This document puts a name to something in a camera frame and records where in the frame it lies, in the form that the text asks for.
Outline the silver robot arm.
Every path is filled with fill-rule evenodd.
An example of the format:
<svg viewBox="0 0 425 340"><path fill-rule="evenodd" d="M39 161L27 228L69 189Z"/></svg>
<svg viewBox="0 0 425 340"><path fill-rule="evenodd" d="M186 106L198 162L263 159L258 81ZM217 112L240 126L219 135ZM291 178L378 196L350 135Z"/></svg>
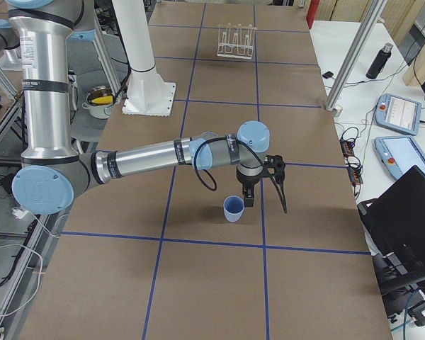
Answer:
<svg viewBox="0 0 425 340"><path fill-rule="evenodd" d="M6 19L0 19L0 52L12 65L21 63L20 38Z"/></svg>
<svg viewBox="0 0 425 340"><path fill-rule="evenodd" d="M253 187L272 178L276 159L268 155L270 132L249 121L224 137L204 133L128 151L80 154L71 143L67 41L94 17L91 1L10 1L8 17L19 32L22 89L28 147L12 182L14 198L26 210L51 215L68 208L90 188L113 179L171 166L195 172L235 165L246 206Z"/></svg>

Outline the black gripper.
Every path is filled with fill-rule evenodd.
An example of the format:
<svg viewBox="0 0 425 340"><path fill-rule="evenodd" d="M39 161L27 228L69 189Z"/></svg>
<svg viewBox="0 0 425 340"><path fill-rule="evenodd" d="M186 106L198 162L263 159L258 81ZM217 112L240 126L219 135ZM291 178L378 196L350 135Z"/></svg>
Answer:
<svg viewBox="0 0 425 340"><path fill-rule="evenodd" d="M251 208L254 206L254 186L260 181L263 168L261 166L249 168L244 165L237 166L236 177L242 185L244 195L244 206Z"/></svg>

